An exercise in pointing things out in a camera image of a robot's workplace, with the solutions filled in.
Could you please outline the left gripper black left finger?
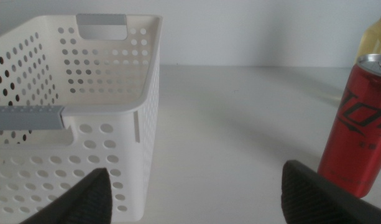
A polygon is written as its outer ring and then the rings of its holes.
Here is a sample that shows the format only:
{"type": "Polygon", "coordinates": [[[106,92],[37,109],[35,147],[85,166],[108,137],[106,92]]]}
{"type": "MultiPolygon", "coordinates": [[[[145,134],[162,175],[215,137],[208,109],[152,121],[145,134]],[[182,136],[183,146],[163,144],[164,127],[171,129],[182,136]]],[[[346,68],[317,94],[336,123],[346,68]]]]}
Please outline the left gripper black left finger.
{"type": "Polygon", "coordinates": [[[24,224],[110,224],[112,190],[107,169],[97,168],[24,224]]]}

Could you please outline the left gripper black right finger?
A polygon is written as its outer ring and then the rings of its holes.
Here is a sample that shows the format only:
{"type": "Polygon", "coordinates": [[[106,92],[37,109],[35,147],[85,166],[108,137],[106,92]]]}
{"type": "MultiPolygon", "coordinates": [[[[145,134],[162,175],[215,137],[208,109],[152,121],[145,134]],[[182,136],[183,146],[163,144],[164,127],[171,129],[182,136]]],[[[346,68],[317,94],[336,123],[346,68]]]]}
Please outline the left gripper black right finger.
{"type": "Polygon", "coordinates": [[[381,209],[332,184],[296,160],[282,169],[281,208],[287,223],[381,223],[381,209]]]}

